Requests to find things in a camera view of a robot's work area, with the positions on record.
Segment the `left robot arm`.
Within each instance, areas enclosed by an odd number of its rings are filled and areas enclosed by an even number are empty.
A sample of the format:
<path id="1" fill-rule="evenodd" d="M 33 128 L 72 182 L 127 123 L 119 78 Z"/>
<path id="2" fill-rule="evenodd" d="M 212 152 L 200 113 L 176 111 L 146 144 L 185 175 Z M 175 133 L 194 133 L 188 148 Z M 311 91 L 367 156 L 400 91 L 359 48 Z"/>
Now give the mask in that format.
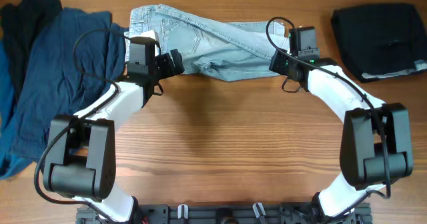
<path id="1" fill-rule="evenodd" d="M 115 132 L 154 96 L 160 80 L 183 73 L 177 49 L 162 53 L 157 40 L 132 37 L 127 74 L 110 81 L 109 91 L 74 115 L 58 115 L 35 170 L 34 184 L 45 200 L 86 205 L 92 223 L 146 223 L 135 197 L 115 183 Z"/>

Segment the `teal blue garment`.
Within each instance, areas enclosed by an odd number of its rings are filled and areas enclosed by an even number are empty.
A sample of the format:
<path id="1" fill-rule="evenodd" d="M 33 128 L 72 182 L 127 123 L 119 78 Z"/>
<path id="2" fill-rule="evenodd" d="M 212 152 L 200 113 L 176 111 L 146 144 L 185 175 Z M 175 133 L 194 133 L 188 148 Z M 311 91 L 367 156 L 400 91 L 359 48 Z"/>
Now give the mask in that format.
<path id="1" fill-rule="evenodd" d="M 16 128 L 15 110 L 15 88 L 9 74 L 9 58 L 1 41 L 1 180 L 17 175 L 33 162 L 11 154 Z"/>

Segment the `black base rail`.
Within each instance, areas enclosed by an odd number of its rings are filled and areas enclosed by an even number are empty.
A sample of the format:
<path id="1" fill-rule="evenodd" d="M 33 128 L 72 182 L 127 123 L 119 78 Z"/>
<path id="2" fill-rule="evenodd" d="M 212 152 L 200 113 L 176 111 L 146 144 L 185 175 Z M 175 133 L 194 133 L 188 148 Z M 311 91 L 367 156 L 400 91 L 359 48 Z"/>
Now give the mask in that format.
<path id="1" fill-rule="evenodd" d="M 178 214 L 178 207 L 168 205 L 140 205 L 142 220 L 140 223 L 153 224 L 219 224 L 219 223 L 314 223 L 308 215 L 309 203 L 282 203 L 281 205 L 264 205 L 265 214 L 257 217 L 252 206 L 199 206 L 188 207 L 187 217 Z M 109 223 L 88 207 L 77 209 L 75 223 Z M 330 223 L 372 224 L 373 217 L 369 203 L 359 204 L 348 217 Z"/>

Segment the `folded black garment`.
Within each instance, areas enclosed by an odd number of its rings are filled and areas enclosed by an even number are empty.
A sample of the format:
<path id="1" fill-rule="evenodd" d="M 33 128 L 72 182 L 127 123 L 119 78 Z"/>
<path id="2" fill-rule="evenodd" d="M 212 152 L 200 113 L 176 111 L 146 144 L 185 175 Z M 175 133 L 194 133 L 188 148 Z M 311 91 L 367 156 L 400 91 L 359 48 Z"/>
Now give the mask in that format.
<path id="1" fill-rule="evenodd" d="M 426 71 L 426 29 L 411 4 L 337 9 L 331 25 L 342 63 L 362 83 Z"/>

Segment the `black garment in pile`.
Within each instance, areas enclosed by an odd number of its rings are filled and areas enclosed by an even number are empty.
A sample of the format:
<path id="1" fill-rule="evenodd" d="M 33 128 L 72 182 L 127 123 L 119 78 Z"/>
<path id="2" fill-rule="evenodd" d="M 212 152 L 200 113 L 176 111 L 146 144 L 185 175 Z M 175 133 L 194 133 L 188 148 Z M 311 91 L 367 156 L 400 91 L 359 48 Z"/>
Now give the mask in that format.
<path id="1" fill-rule="evenodd" d="M 33 43 L 63 10 L 60 0 L 21 0 L 1 8 L 3 44 L 9 59 L 9 74 L 18 100 L 23 89 Z"/>

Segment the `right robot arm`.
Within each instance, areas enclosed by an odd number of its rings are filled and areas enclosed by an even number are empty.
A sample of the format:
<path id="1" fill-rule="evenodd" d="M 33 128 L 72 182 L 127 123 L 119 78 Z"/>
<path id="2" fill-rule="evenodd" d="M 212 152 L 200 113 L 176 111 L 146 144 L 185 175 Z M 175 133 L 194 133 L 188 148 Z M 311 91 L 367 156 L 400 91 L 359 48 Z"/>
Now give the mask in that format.
<path id="1" fill-rule="evenodd" d="M 334 60 L 321 58 L 313 27 L 292 28 L 289 39 L 289 50 L 276 50 L 270 70 L 320 98 L 344 124 L 341 172 L 311 204 L 318 223 L 339 221 L 371 194 L 390 198 L 391 185 L 412 174 L 408 110 L 367 94 Z"/>

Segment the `navy blue garment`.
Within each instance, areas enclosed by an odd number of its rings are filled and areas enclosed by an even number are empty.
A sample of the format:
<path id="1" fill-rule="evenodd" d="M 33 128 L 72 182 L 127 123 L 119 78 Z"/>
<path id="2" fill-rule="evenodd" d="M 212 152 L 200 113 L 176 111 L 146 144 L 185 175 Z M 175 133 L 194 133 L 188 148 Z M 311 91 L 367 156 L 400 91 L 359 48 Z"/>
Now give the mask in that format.
<path id="1" fill-rule="evenodd" d="M 15 113 L 10 152 L 40 158 L 54 116 L 91 105 L 123 73 L 124 28 L 109 11 L 64 8 L 36 38 Z"/>

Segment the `light blue denim shorts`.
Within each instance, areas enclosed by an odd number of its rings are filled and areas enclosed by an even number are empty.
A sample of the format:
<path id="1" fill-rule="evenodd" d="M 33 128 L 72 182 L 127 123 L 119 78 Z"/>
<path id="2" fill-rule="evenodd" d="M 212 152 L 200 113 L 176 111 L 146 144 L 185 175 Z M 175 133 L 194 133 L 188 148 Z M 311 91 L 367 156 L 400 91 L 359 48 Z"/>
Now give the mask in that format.
<path id="1" fill-rule="evenodd" d="M 223 23 L 167 5 L 131 10 L 125 35 L 141 36 L 148 31 L 155 32 L 162 53 L 179 51 L 186 74 L 227 82 L 276 76 L 269 69 L 276 48 L 290 46 L 281 23 Z"/>

